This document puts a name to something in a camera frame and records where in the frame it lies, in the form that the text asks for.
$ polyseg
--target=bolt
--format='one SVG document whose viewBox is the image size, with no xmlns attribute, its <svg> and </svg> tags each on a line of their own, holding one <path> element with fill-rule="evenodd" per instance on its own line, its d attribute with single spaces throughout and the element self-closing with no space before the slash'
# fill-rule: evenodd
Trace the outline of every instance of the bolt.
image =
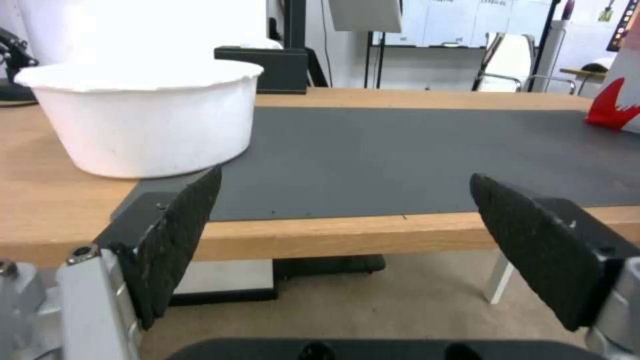
<svg viewBox="0 0 640 360">
<path fill-rule="evenodd" d="M 0 259 L 0 277 L 15 279 L 18 277 L 18 266 L 9 259 Z"/>
<path fill-rule="evenodd" d="M 76 247 L 67 258 L 67 265 L 76 265 L 100 256 L 100 248 L 96 244 Z"/>
</svg>

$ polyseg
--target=black mat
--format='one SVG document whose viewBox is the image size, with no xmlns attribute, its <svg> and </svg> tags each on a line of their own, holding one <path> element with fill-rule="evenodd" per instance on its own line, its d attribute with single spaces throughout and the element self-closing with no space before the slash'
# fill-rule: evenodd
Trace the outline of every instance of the black mat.
<svg viewBox="0 0 640 360">
<path fill-rule="evenodd" d="M 576 111 L 259 108 L 213 220 L 476 211 L 473 172 L 581 206 L 640 204 L 640 136 Z M 199 174 L 141 181 L 177 191 Z"/>
</svg>

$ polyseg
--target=beige carpet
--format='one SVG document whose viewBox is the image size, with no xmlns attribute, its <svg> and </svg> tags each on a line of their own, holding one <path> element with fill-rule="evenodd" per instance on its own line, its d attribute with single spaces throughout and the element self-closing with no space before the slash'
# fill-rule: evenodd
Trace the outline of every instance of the beige carpet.
<svg viewBox="0 0 640 360">
<path fill-rule="evenodd" d="M 327 275 L 284 282 L 280 298 L 170 308 L 146 333 L 142 359 L 164 359 L 207 338 L 508 338 L 582 345 L 519 275 L 500 304 L 482 296 L 495 252 L 387 256 L 372 275 Z"/>
</svg>

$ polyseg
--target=white chair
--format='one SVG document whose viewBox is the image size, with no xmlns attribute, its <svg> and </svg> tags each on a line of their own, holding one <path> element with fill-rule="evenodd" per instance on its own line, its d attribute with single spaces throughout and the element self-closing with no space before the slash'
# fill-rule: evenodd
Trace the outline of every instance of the white chair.
<svg viewBox="0 0 640 360">
<path fill-rule="evenodd" d="M 531 35 L 487 33 L 486 52 L 472 91 L 520 92 L 536 78 L 564 81 L 570 92 L 575 92 L 575 82 L 563 78 L 532 75 L 535 59 L 534 39 Z"/>
</svg>

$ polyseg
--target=desk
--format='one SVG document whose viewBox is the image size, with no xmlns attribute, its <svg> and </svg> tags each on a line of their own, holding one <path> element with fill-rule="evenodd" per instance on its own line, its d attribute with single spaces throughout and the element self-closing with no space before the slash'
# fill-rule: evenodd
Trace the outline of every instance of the desk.
<svg viewBox="0 0 640 360">
<path fill-rule="evenodd" d="M 259 95 L 258 106 L 587 111 L 590 100 L 542 93 L 444 93 L 312 88 Z M 0 109 L 0 254 L 57 266 L 94 239 L 135 181 L 77 169 L 39 107 Z M 640 241 L 640 206 L 589 212 Z M 207 224 L 197 261 L 490 249 L 477 213 L 262 220 Z"/>
<path fill-rule="evenodd" d="M 584 89 L 584 85 L 591 81 L 592 83 L 602 84 L 604 79 L 607 77 L 606 72 L 593 72 L 593 71 L 585 71 L 580 69 L 560 69 L 560 72 L 563 74 L 571 74 L 575 75 L 576 81 L 581 81 L 580 87 L 578 87 L 577 95 L 582 93 Z"/>
</svg>

